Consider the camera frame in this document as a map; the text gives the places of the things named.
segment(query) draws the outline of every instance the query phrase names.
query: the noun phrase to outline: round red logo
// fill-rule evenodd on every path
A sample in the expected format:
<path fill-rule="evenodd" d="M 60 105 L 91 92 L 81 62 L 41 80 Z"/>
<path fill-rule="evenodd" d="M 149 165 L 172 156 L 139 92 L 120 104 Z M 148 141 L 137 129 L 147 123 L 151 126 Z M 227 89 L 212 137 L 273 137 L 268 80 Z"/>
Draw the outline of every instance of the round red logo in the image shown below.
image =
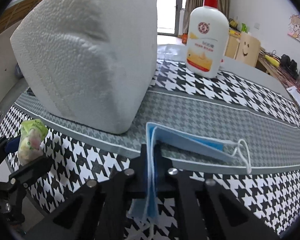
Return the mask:
<path fill-rule="evenodd" d="M 202 34 L 207 34 L 209 31 L 209 25 L 206 23 L 199 23 L 198 29 Z"/>

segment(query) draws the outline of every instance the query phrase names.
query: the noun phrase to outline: orange object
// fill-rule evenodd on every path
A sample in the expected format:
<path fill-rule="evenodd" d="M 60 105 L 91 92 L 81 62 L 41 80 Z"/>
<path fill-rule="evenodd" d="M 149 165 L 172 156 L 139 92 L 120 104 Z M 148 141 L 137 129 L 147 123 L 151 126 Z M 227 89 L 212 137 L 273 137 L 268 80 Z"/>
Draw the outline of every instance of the orange object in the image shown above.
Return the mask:
<path fill-rule="evenodd" d="M 183 43 L 183 44 L 187 44 L 187 40 L 188 40 L 188 34 L 184 33 L 184 34 L 182 35 L 182 43 Z"/>

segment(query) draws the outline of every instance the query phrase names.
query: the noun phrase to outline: wall outlet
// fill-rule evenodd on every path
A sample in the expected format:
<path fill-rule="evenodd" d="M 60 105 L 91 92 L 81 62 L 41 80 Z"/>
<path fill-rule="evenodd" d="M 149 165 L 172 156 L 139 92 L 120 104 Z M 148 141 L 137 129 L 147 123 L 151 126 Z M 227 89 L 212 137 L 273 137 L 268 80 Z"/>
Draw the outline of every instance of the wall outlet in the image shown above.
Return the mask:
<path fill-rule="evenodd" d="M 255 23 L 254 27 L 259 30 L 260 29 L 260 23 Z"/>

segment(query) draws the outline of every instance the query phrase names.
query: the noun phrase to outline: cartoon girl drawing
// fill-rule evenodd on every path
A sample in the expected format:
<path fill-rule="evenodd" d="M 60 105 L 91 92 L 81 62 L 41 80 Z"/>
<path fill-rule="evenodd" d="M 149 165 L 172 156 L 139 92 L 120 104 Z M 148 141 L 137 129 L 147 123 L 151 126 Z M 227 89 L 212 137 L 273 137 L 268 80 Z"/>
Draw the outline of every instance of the cartoon girl drawing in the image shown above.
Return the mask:
<path fill-rule="evenodd" d="M 291 36 L 300 40 L 300 16 L 292 15 L 290 19 L 291 22 L 289 24 L 289 31 L 291 33 Z"/>

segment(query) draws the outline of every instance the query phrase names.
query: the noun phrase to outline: glass door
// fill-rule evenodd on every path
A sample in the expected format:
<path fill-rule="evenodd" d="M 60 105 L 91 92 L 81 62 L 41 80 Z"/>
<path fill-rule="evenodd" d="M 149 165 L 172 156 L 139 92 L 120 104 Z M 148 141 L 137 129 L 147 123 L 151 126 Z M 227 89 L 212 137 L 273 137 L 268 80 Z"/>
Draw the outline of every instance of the glass door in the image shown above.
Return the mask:
<path fill-rule="evenodd" d="M 178 36 L 182 0 L 157 0 L 158 34 Z"/>

